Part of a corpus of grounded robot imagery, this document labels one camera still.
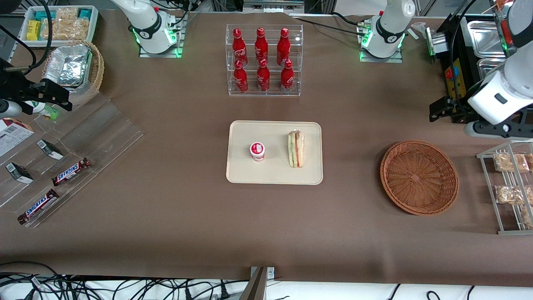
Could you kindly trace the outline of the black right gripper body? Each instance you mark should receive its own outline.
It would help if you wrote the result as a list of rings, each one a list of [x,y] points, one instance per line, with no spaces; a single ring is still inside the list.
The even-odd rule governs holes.
[[[25,78],[20,71],[8,72],[12,67],[6,60],[0,59],[0,112],[2,114],[32,114],[34,106],[27,101],[38,101],[40,84]]]

